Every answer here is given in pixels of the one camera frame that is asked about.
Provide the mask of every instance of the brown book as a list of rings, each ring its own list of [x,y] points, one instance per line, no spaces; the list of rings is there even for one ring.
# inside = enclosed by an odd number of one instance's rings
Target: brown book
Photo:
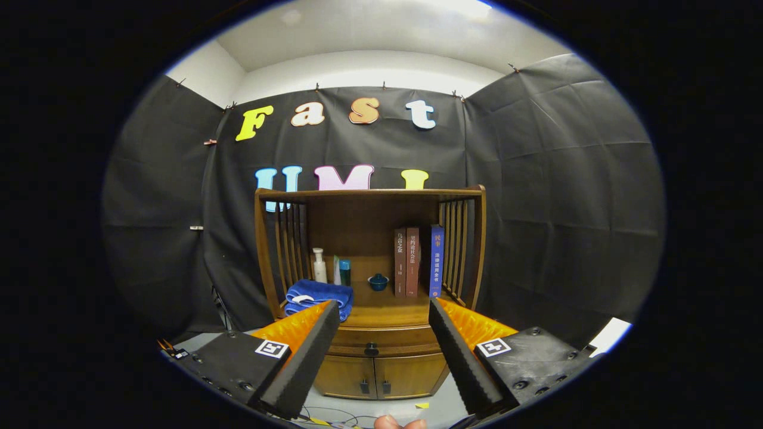
[[[421,248],[419,228],[409,227],[406,230],[407,241],[407,272],[405,274],[405,296],[413,298],[419,295],[419,266],[421,264]]]
[[[405,296],[405,228],[394,230],[394,295]]]

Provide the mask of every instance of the black backdrop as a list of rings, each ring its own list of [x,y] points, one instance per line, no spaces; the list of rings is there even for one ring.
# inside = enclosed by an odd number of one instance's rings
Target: black backdrop
[[[360,97],[379,100],[377,121],[349,121]],[[418,99],[434,107],[434,128],[411,121],[405,105]],[[307,102],[320,102],[326,119],[292,126]],[[236,141],[243,113],[268,105],[274,111],[255,136]],[[463,102],[361,87],[221,110],[160,78],[127,122],[106,175],[115,276],[136,309],[174,335],[203,331],[202,322],[219,330],[213,283],[236,328],[272,322],[254,240],[255,173],[275,168],[273,186],[285,189],[280,171],[293,165],[302,167],[300,190],[317,189],[316,167],[335,166],[344,180],[358,164],[374,166],[373,189],[403,188],[405,169],[428,172],[425,188],[485,185],[477,309],[517,329],[541,325],[583,347],[610,317],[633,321],[651,287],[664,238],[658,161],[636,114],[574,54],[528,66]],[[205,146],[211,137],[217,144]],[[200,248],[208,277],[198,268]]]

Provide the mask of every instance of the cabinet door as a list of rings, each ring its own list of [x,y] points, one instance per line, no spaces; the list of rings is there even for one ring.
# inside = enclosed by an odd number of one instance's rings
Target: cabinet door
[[[448,376],[442,353],[374,359],[379,399],[416,398],[437,392]]]
[[[314,385],[323,395],[376,399],[374,360],[370,357],[326,355]]]

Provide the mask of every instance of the book spine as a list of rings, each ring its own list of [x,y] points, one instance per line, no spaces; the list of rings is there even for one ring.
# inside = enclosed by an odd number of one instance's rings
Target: book spine
[[[405,228],[394,230],[394,295],[400,297],[405,296],[405,241]]]
[[[406,232],[408,243],[408,272],[405,276],[405,296],[413,298],[418,296],[419,292],[419,265],[421,263],[419,228],[408,228]]]
[[[432,225],[432,254],[430,265],[430,297],[437,298],[443,293],[443,238],[445,229]]]

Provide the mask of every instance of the pump bottle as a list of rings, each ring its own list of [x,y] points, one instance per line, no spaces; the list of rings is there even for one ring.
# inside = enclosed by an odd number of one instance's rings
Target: pump bottle
[[[326,278],[326,263],[324,262],[324,250],[320,247],[313,247],[315,252],[315,262],[313,262],[313,271],[315,271],[315,281],[328,283]]]

